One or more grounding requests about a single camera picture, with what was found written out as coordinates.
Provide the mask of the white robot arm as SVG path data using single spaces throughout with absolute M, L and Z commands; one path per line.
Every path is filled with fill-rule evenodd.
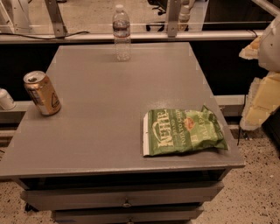
M 241 114 L 243 130 L 256 130 L 280 107 L 280 16 L 243 48 L 239 56 L 245 60 L 257 60 L 267 74 L 255 77 Z

